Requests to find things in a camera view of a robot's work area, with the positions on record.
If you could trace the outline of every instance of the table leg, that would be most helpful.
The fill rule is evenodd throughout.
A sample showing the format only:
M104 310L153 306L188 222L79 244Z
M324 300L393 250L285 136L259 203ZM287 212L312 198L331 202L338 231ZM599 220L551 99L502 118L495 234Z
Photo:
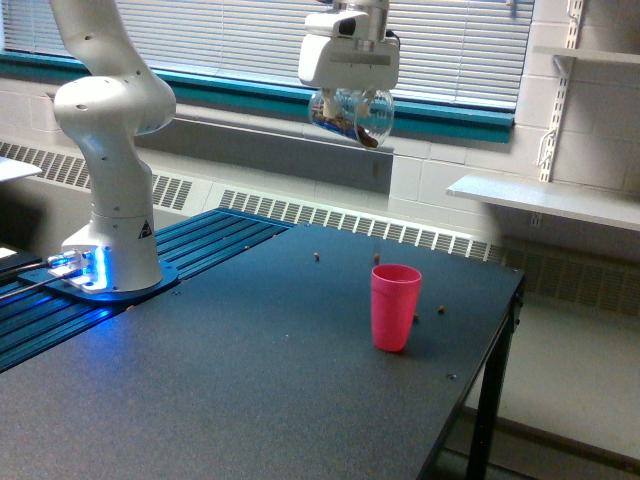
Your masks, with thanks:
M498 416L498 406L500 405L504 374L507 369L511 336L513 335L517 321L518 302L519 299L518 296L516 296L508 313L507 324L502 329L498 342L489 355L489 359L485 365L480 402L478 403L478 414L473 431L469 463L467 465L467 480L484 480L485 478L487 465L489 463L489 453L491 452L493 431Z

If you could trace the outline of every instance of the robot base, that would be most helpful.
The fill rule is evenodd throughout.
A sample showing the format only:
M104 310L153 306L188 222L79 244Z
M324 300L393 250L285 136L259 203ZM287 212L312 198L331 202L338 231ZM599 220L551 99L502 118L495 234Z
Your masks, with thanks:
M45 285L43 288L53 290L67 297L72 297L80 302L93 303L101 305L137 305L151 297L162 293L179 283L178 270L169 262L160 262L160 272L162 280L156 285L137 290L135 292L108 292L108 293L86 293L79 288L75 288L64 280ZM34 284L50 280L52 276L46 268L34 270L19 276L19 278L27 283Z

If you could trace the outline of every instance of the white shelf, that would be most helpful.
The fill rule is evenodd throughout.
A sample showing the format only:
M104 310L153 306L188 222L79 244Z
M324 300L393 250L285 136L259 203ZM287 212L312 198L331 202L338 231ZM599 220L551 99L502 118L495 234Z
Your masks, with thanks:
M447 194L640 232L640 198L505 174L467 175Z
M640 55L631 53L603 52L601 50L585 50L580 48L534 47L536 53L546 53L557 57L576 58L588 62L621 63L640 65Z
M0 157L0 182L37 175L42 170L34 165Z

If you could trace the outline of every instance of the warning label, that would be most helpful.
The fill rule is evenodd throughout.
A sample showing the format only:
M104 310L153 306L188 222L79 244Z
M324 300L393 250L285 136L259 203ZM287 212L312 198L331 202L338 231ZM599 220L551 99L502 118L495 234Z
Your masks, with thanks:
M147 238L153 235L153 230L151 230L151 226L149 225L149 220L144 221L144 225L142 226L142 230L140 231L140 235L138 236L138 240L141 238Z

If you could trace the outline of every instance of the black cable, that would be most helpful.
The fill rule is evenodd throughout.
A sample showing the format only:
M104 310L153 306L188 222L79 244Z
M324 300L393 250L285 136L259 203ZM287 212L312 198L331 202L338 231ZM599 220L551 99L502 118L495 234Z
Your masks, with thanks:
M3 302L3 301L8 300L8 299L10 299L12 297L15 297L16 295L20 295L22 293L29 292L31 290L35 290L36 288L43 287L45 285L48 285L50 283L55 282L56 280L64 280L65 278L73 277L73 276L77 275L78 272L79 272L79 270L74 270L72 272L69 272L69 273L67 273L65 275L61 275L59 277L51 277L51 278L48 278L47 280L44 280L42 282L38 282L38 283L34 283L33 285L29 285L28 287L21 288L19 290L13 290L12 292L9 292L9 293L5 293L4 295L0 296L0 302Z
M12 268L11 270L0 274L0 282L11 279L24 272L30 272L31 270L37 270L38 268L46 268L49 264L47 262L32 263L29 265L23 265L22 267Z
M396 34L396 32L394 32L393 30L387 30L384 36L387 38L393 37L398 40L398 50L402 50L402 41L400 40L400 37Z

